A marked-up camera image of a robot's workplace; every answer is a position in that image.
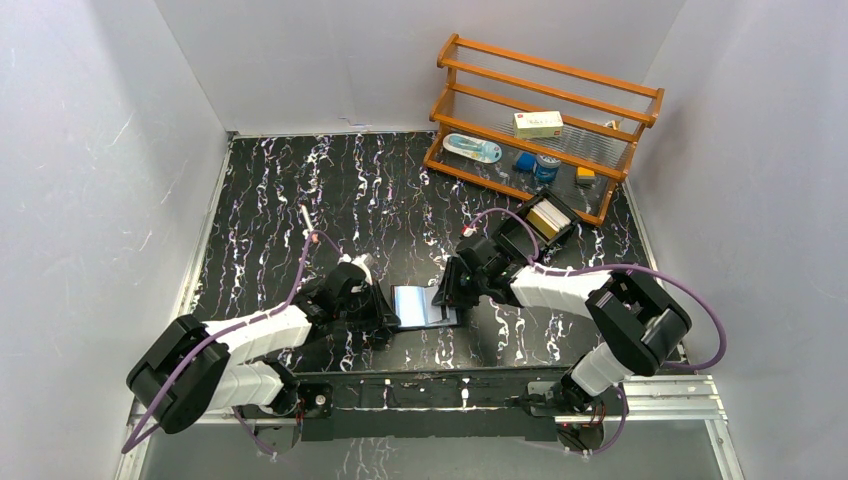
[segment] wooden shelf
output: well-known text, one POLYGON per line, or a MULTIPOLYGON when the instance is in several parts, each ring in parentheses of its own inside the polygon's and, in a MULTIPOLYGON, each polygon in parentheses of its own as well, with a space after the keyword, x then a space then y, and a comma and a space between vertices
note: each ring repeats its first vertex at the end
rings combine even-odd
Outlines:
POLYGON ((564 165, 555 182, 559 183, 559 186, 554 188, 554 191, 563 195, 566 202, 573 203, 575 210, 582 208, 584 211, 581 216, 594 225, 603 222, 616 183, 627 178, 639 138, 644 129, 653 126, 659 116, 664 93, 663 89, 653 89, 474 42, 460 38, 457 34, 452 35, 439 52, 437 65, 447 68, 448 74, 445 88, 430 112, 430 120, 439 122, 439 135, 428 151, 424 164, 429 168, 526 200, 535 194, 539 185, 528 181, 524 176, 504 175, 512 166, 504 163, 512 162, 515 156, 514 153, 507 154, 507 150, 521 150, 558 158, 564 165), (502 93, 459 83, 458 73, 508 85, 507 88, 520 89, 519 93, 534 92, 549 100, 537 105, 535 102, 529 103, 502 93), (562 88, 574 87, 575 81, 583 82, 588 87, 582 88, 580 93, 562 88), (584 94, 590 92, 601 95, 606 90, 612 92, 609 98, 597 99, 584 94), (551 106, 561 105, 562 102, 578 105, 592 112, 603 112, 603 116, 610 120, 635 122, 636 127, 632 132, 623 132, 587 118, 567 115, 561 108, 551 106), (644 111, 621 106, 639 103, 644 104, 644 111), (560 111, 564 124, 561 136, 538 139, 513 137, 514 113, 548 110, 560 111), (500 144, 505 152, 502 160, 495 166, 483 167, 482 164, 475 164, 470 160, 461 160, 462 157, 452 158, 444 154, 441 142, 452 130, 500 144), (574 167, 594 171, 599 176, 596 185, 588 190, 574 185, 574 167))

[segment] blue jar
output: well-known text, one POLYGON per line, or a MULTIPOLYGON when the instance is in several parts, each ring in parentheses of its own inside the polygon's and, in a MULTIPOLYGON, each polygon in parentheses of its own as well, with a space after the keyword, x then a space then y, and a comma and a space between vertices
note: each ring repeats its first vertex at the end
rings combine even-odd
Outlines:
POLYGON ((536 179, 544 183, 553 182, 560 164, 561 162, 554 157, 536 155, 536 168, 534 170, 536 179))

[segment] white box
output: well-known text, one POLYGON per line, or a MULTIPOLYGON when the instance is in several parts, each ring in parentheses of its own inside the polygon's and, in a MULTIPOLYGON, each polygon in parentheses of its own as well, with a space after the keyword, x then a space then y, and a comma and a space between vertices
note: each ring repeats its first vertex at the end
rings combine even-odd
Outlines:
POLYGON ((513 115, 515 138, 558 137, 562 134, 562 115, 559 112, 522 112, 513 115))

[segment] yellow sponge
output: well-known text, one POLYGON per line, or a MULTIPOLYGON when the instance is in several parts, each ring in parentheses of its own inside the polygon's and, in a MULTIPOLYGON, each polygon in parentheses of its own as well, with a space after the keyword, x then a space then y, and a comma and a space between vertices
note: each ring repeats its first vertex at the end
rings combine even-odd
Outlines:
POLYGON ((575 180, 577 180, 578 185, 593 185, 595 183, 595 172, 588 168, 577 167, 575 180))
POLYGON ((542 215, 535 209, 532 209, 527 213, 526 220, 530 225, 536 227, 536 229, 539 230, 539 232, 541 232, 548 240, 554 238, 557 234, 556 228, 554 228, 550 222, 545 220, 545 218, 542 217, 542 215))

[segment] white backdrop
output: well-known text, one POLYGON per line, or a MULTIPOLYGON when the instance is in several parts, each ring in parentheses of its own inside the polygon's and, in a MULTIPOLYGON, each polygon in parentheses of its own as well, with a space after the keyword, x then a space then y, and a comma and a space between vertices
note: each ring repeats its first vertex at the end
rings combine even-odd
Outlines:
POLYGON ((641 83, 683 0, 156 3, 227 130, 291 134, 434 128, 454 32, 641 83))
POLYGON ((846 45, 845 2, 690 1, 647 77, 667 90, 634 196, 660 268, 725 319, 712 373, 751 480, 848 471, 846 45))
POLYGON ((152 0, 0 0, 0 132, 0 478, 111 478, 226 135, 152 0))

